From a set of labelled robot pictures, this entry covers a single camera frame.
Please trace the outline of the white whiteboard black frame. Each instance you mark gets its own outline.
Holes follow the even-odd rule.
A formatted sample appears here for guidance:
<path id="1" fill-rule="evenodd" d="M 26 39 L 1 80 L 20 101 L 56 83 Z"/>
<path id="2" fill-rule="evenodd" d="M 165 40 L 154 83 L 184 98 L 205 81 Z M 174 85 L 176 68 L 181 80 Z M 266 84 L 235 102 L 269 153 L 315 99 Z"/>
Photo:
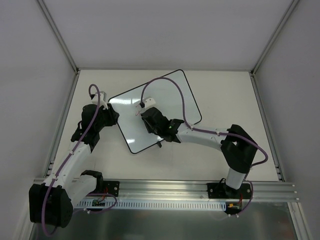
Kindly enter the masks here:
<path id="1" fill-rule="evenodd" d="M 190 125 L 195 125 L 202 120 L 201 112 L 184 71 L 178 69 L 166 74 L 165 77 L 173 80 L 178 87 L 168 80 L 160 79 L 148 85 L 145 91 L 143 88 L 146 83 L 113 96 L 108 101 L 115 112 L 119 114 L 118 127 L 133 154 L 144 151 L 163 140 L 153 133 L 148 133 L 141 116 L 138 115 L 141 113 L 139 106 L 141 95 L 144 98 L 154 99 L 154 107 L 168 120 L 182 120 L 183 105 L 180 95 L 182 92 L 187 122 Z"/>

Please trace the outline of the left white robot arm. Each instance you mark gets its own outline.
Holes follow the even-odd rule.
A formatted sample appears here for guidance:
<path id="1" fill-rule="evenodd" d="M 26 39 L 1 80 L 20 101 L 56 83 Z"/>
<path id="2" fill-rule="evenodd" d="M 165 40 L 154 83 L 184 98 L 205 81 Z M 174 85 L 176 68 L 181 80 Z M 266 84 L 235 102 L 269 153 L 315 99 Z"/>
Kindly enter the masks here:
<path id="1" fill-rule="evenodd" d="M 100 131 L 116 125 L 118 118 L 119 114 L 110 103 L 83 107 L 65 159 L 42 183 L 34 183 L 29 189 L 32 223 L 64 228 L 84 197 L 105 193 L 103 174 L 99 171 L 84 170 L 77 181 L 74 178 L 100 140 Z"/>

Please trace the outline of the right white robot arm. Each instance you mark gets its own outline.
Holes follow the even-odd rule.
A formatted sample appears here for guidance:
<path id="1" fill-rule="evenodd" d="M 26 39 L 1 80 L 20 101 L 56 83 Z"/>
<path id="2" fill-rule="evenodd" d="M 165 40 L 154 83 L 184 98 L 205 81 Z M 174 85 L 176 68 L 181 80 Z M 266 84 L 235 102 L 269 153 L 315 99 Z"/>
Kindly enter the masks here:
<path id="1" fill-rule="evenodd" d="M 249 173 L 258 145 L 239 125 L 226 130 L 191 127 L 182 119 L 167 119 L 155 107 L 141 114 L 145 127 L 167 142 L 192 143 L 221 151 L 229 166 L 224 183 L 212 190 L 218 198 L 236 199 L 241 185 Z"/>

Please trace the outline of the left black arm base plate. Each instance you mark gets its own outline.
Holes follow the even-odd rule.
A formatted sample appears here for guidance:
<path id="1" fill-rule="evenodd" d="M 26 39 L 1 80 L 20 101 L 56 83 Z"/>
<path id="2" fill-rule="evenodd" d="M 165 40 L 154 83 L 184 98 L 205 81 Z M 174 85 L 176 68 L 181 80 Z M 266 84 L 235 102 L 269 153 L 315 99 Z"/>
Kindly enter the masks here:
<path id="1" fill-rule="evenodd" d="M 102 192 L 118 197 L 120 190 L 120 182 L 116 180 L 104 180 Z"/>

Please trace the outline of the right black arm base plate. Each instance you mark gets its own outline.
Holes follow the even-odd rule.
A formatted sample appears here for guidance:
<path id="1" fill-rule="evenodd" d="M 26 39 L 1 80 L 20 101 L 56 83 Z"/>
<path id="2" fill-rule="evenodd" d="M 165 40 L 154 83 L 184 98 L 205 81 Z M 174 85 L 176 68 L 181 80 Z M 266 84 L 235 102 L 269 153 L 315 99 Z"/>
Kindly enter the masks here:
<path id="1" fill-rule="evenodd" d="M 242 183 L 239 189 L 227 186 L 223 181 L 210 182 L 206 184 L 209 199 L 245 199 L 252 196 L 252 189 L 249 183 Z"/>

